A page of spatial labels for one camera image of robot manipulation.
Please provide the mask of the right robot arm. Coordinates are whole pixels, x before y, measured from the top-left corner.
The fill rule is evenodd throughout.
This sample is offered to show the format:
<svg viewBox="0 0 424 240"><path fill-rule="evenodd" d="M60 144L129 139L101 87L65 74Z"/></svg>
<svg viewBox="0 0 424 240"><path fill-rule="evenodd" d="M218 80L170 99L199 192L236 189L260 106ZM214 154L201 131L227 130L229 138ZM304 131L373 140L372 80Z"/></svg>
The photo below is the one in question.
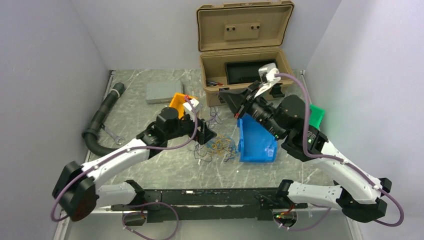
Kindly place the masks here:
<svg viewBox="0 0 424 240"><path fill-rule="evenodd" d="M388 205L383 196L391 190L389 179L373 177L340 153L323 132L309 124L310 111L297 95L285 96L274 106L258 93L255 82L244 90L222 90L218 95L237 119L251 117L281 140L281 147L290 156L314 165L335 181L333 186L318 186L284 179L277 199L330 207L361 223L385 216Z"/></svg>

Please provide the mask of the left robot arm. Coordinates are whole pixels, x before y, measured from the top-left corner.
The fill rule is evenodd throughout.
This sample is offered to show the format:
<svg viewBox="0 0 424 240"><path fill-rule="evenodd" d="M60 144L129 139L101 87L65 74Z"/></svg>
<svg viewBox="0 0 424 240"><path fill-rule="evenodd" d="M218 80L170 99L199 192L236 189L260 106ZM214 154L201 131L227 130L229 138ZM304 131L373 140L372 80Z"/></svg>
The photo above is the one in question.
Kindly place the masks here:
<svg viewBox="0 0 424 240"><path fill-rule="evenodd" d="M169 140L188 136L190 141L204 145L217 136L204 119L191 114L189 111L179 117L175 108L165 107L146 130L123 147L84 164L68 163L52 192L54 206L60 206L72 221L77 222L97 208L142 204L144 190L135 181L113 185L106 182L131 166L170 150Z"/></svg>

